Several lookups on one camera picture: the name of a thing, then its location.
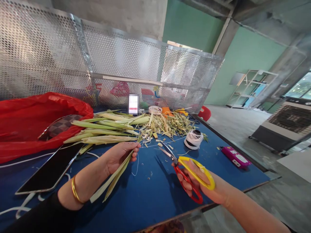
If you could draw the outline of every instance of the hand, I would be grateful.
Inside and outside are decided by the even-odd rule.
[[[113,174],[123,163],[126,157],[134,150],[131,161],[136,161],[136,156],[141,145],[138,142],[120,142],[102,155],[106,159],[107,168]]]
[[[192,171],[194,171],[205,183],[209,184],[210,182],[208,181],[206,175],[200,171],[197,165],[193,163],[193,161],[190,159],[188,162],[188,166]],[[185,175],[188,175],[189,178],[191,179],[191,182],[193,185],[197,188],[200,188],[202,192],[210,198],[213,202],[220,204],[220,205],[225,205],[228,201],[228,196],[231,192],[232,189],[234,189],[233,186],[231,186],[229,183],[224,181],[222,178],[220,178],[218,175],[214,174],[213,172],[209,171],[210,174],[212,175],[214,181],[215,181],[215,189],[214,190],[209,190],[203,185],[201,185],[189,172],[187,169],[183,169],[183,172]],[[189,196],[192,196],[192,186],[188,182],[184,180],[181,174],[177,174],[177,177],[179,181],[181,181],[186,189],[186,192]]]

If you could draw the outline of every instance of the smartphone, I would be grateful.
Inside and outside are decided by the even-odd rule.
[[[138,115],[139,111],[139,95],[129,94],[129,114]]]
[[[15,195],[48,192],[55,189],[83,146],[83,143],[73,144],[74,143],[68,143],[62,145],[42,167],[16,191]]]

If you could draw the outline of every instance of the purple package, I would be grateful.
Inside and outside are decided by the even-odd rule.
[[[227,158],[230,159],[230,161],[232,161],[238,168],[246,169],[247,166],[252,164],[232,147],[223,147],[221,152],[224,153],[225,156],[227,156]]]

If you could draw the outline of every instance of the plastic bag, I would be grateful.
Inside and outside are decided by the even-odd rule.
[[[89,119],[93,117],[93,109],[79,99],[53,92],[1,101],[0,163],[61,146],[82,128],[71,126],[48,141],[37,138],[53,121],[69,114]]]

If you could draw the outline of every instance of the red scissor handle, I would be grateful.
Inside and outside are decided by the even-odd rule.
[[[182,177],[192,186],[192,190],[194,191],[194,193],[198,196],[198,198],[195,198],[193,195],[191,196],[191,199],[194,200],[196,203],[198,204],[202,204],[203,203],[203,198],[202,195],[200,193],[200,191],[193,185],[193,183],[191,182],[191,180],[184,174],[184,172],[182,170],[180,170],[180,168],[178,166],[174,167],[174,170],[176,172],[176,174],[181,174]],[[180,181],[181,186],[184,188],[184,190],[186,191],[183,183]]]

